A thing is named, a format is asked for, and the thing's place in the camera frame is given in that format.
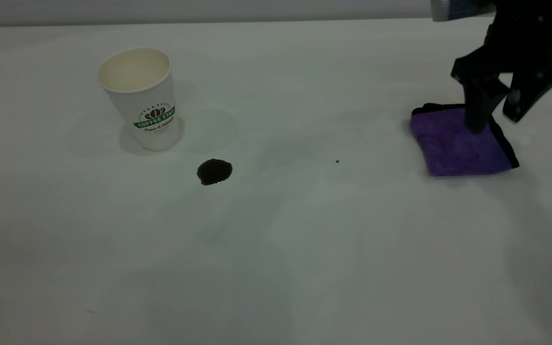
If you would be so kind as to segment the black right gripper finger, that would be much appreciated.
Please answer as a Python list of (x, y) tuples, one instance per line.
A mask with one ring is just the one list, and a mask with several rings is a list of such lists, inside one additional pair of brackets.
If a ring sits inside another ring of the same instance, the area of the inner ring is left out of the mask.
[(472, 133), (481, 133), (509, 88), (499, 76), (472, 77), (463, 81), (462, 86), (466, 101), (465, 125)]
[(545, 70), (513, 73), (503, 114), (512, 122), (519, 122), (531, 107), (552, 89), (552, 66)]

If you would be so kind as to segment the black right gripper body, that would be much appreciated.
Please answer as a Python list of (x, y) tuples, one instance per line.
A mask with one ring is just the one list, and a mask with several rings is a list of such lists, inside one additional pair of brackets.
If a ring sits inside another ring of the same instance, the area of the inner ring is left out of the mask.
[(483, 45), (454, 62), (460, 82), (501, 73), (542, 73), (552, 67), (552, 0), (475, 0), (494, 19)]

